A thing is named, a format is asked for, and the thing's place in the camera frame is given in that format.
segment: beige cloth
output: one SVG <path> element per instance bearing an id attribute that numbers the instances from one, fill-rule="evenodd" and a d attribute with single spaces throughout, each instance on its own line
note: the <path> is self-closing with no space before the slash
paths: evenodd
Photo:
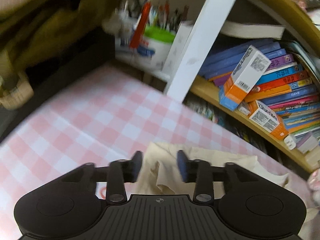
<path id="1" fill-rule="evenodd" d="M 187 147 L 185 145 L 174 145 L 168 143 L 151 143 L 146 150 L 142 168 L 136 182 L 135 193 L 147 195 L 172 195 L 189 194 L 193 197 L 194 183 L 183 183 L 176 165 L 178 150 L 184 150 L 189 159 L 201 159 L 208 161 L 212 166 L 223 167 L 226 162 L 234 162 L 268 179 L 275 184 L 290 190 L 290 175 L 282 176 L 269 173 L 258 162 L 257 156 L 247 156 L 232 154 L 217 150 L 207 150 L 198 147 Z M 224 195 L 222 182 L 214 182 L 215 198 Z M 308 209 L 305 223 L 303 224 L 299 236 L 303 240 L 319 240 L 320 215 L 317 209 Z"/>

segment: screw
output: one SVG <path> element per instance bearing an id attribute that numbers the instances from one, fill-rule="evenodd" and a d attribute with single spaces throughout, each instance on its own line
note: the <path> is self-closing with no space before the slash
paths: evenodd
<path id="1" fill-rule="evenodd" d="M 112 202 L 119 202 L 124 199 L 124 196 L 121 194 L 112 194 L 109 196 L 109 200 Z"/>
<path id="2" fill-rule="evenodd" d="M 196 196 L 196 199 L 201 202 L 207 202 L 211 200 L 211 196 L 208 194 L 199 194 Z"/>

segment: pen holder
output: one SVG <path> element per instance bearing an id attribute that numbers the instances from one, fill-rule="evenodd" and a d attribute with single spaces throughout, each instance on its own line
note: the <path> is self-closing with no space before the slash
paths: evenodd
<path id="1" fill-rule="evenodd" d="M 150 69 L 162 70 L 175 35 L 158 27 L 146 27 L 137 48 L 136 63 Z"/>

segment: white shelf divider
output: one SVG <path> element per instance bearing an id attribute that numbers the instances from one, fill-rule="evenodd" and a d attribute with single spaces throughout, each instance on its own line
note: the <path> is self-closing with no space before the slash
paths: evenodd
<path id="1" fill-rule="evenodd" d="M 182 102 L 236 0 L 206 0 L 164 93 Z"/>

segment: pink checkered tablecloth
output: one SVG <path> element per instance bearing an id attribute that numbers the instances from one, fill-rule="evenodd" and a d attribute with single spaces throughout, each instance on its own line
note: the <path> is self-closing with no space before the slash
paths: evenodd
<path id="1" fill-rule="evenodd" d="M 249 143 L 182 104 L 103 66 L 35 111 L 0 147 L 0 239 L 20 231 L 13 217 L 27 192 L 86 163 L 130 159 L 150 142 L 257 155 L 273 174 L 291 173 L 292 189 L 311 205 L 306 183 Z"/>

